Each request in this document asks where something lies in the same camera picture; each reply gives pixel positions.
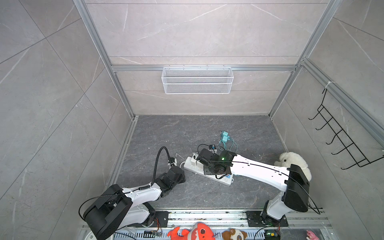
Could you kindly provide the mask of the white power strip colourful sockets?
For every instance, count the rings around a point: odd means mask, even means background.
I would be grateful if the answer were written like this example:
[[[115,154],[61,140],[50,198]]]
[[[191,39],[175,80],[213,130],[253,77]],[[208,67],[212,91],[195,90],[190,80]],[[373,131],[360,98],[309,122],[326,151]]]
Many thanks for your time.
[[[197,161],[195,157],[196,155],[193,155],[192,157],[187,157],[184,163],[184,168],[186,170],[191,171],[195,174],[201,175],[203,177],[209,178],[216,182],[222,183],[226,186],[230,186],[233,183],[234,180],[232,175],[226,175],[223,178],[221,178],[222,175],[216,176],[209,171],[208,167],[204,166],[202,163]]]

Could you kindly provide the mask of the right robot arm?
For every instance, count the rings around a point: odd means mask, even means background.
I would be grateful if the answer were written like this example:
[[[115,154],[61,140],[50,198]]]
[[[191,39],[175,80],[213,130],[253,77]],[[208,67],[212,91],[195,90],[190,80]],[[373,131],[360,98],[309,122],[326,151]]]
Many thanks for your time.
[[[227,175],[251,178],[277,188],[280,192],[265,203],[261,212],[264,225],[277,225],[288,212],[306,213],[309,209],[310,182],[302,168],[296,164],[289,167],[272,166],[247,159],[230,151],[216,154],[202,149],[193,159],[203,165],[208,175],[217,180]]]

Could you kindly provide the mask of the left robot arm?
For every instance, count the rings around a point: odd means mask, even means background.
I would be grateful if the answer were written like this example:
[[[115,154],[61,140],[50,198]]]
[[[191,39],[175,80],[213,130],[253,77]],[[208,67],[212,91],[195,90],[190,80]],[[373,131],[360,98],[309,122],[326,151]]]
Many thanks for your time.
[[[172,166],[167,173],[144,186],[121,188],[114,184],[101,196],[94,197],[94,202],[80,217],[97,240],[106,240],[125,226],[151,224],[156,211],[149,202],[167,196],[176,185],[185,181],[184,170]]]

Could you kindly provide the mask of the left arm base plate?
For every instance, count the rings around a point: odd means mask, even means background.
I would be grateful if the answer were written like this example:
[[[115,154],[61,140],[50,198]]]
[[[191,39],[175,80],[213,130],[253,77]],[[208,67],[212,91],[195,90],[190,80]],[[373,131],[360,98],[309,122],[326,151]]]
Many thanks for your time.
[[[141,225],[152,228],[166,228],[168,226],[169,214],[167,211],[151,213]]]

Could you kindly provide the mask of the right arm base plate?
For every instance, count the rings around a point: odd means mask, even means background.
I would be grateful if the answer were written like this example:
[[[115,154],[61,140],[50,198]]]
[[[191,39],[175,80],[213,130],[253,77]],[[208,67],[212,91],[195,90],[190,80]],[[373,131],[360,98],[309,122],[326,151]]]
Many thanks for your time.
[[[246,211],[246,219],[249,227],[288,227],[286,216],[280,220],[273,219],[262,211]]]

